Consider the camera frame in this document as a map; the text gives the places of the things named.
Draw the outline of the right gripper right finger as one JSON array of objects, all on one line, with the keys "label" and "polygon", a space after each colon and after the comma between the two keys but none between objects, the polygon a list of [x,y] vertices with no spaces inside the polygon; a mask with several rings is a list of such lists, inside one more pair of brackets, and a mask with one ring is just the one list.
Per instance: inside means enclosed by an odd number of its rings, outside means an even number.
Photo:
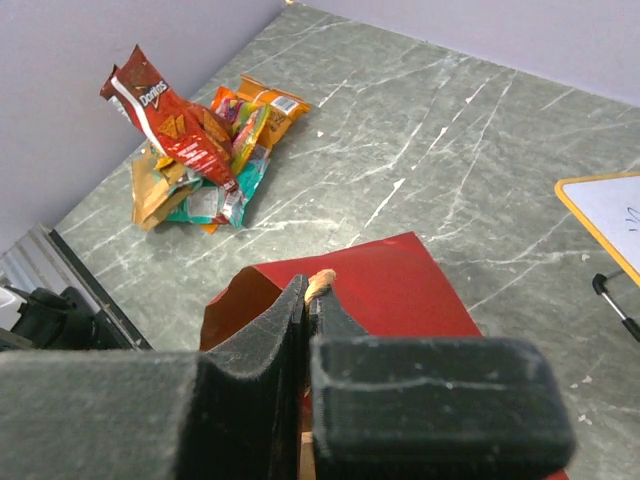
[{"label": "right gripper right finger", "polygon": [[383,337],[309,302],[320,479],[547,479],[575,452],[551,366],[514,338]]}]

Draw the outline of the gold brown snack packet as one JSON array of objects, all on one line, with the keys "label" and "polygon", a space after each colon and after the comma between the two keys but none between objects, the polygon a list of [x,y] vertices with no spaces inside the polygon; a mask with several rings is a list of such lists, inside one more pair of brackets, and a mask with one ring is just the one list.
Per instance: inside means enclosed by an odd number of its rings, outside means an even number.
[{"label": "gold brown snack packet", "polygon": [[149,231],[165,221],[169,214],[194,191],[187,169],[172,163],[156,170],[157,158],[147,149],[132,161],[132,221],[143,231]]}]

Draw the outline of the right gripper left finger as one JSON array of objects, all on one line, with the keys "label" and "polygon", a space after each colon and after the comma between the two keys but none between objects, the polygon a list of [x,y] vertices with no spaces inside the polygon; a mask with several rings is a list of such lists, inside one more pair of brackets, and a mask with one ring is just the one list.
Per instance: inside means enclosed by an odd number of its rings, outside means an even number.
[{"label": "right gripper left finger", "polygon": [[2,477],[297,478],[307,285],[207,352],[3,353]]}]

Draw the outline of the red paper bag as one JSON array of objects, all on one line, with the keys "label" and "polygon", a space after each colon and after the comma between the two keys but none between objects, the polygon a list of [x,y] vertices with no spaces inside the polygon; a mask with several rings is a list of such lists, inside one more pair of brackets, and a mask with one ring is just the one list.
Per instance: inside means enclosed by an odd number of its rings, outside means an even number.
[{"label": "red paper bag", "polygon": [[413,233],[333,253],[251,265],[240,270],[206,307],[200,348],[214,349],[245,327],[302,275],[307,339],[301,403],[302,431],[312,438],[309,302],[334,292],[343,309],[368,333],[383,337],[485,337],[481,335],[435,261]]}]

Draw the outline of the red silver snack packet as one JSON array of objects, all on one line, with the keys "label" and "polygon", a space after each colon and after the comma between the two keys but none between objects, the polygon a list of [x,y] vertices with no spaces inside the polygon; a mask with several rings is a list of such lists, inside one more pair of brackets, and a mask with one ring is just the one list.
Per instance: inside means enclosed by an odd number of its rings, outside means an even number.
[{"label": "red silver snack packet", "polygon": [[230,124],[213,110],[178,95],[139,46],[123,66],[113,67],[100,95],[114,103],[162,155],[227,192],[239,188],[232,171]]}]

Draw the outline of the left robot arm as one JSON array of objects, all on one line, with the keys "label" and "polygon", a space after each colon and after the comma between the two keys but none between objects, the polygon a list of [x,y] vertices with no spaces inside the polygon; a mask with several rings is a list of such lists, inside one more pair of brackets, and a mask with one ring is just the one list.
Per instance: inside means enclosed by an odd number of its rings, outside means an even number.
[{"label": "left robot arm", "polygon": [[11,331],[21,319],[20,308],[26,302],[18,294],[8,288],[1,288],[1,350],[27,350],[31,348],[31,343]]}]

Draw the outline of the orange kettle chips bag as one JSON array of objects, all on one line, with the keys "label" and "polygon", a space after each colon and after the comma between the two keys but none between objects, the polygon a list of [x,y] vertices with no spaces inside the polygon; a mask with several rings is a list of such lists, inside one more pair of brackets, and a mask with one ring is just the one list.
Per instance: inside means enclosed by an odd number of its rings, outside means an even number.
[{"label": "orange kettle chips bag", "polygon": [[[235,92],[240,98],[259,105],[270,105],[271,114],[257,145],[270,150],[285,136],[289,128],[303,115],[311,111],[311,105],[302,98],[243,74],[241,83]],[[201,228],[212,234],[223,224],[202,225]]]}]

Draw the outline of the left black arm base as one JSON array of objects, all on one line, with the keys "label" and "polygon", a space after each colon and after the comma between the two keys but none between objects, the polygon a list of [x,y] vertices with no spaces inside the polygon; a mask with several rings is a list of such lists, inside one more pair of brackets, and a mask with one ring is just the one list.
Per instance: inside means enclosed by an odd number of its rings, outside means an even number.
[{"label": "left black arm base", "polygon": [[31,343],[27,350],[116,350],[131,344],[100,311],[94,312],[80,291],[67,287],[56,294],[38,287],[26,292],[3,286],[21,296],[21,319],[11,331]]}]

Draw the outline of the red yellow snack packet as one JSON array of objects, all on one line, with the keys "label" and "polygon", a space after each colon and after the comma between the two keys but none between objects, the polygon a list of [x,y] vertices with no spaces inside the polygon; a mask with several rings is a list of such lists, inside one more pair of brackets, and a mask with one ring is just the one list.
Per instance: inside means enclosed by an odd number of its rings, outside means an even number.
[{"label": "red yellow snack packet", "polygon": [[231,170],[234,175],[238,175],[244,169],[267,125],[271,106],[244,100],[229,88],[220,86],[211,108],[230,125]]}]

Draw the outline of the teal snack packet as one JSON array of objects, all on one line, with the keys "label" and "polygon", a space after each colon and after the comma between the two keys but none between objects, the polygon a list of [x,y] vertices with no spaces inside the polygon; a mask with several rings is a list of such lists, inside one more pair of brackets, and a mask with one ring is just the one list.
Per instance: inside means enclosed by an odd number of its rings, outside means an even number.
[{"label": "teal snack packet", "polygon": [[197,225],[229,224],[242,228],[246,207],[268,168],[269,155],[269,149],[257,145],[237,176],[237,191],[226,193],[221,187],[203,180],[194,193],[189,194],[169,213],[167,220]]}]

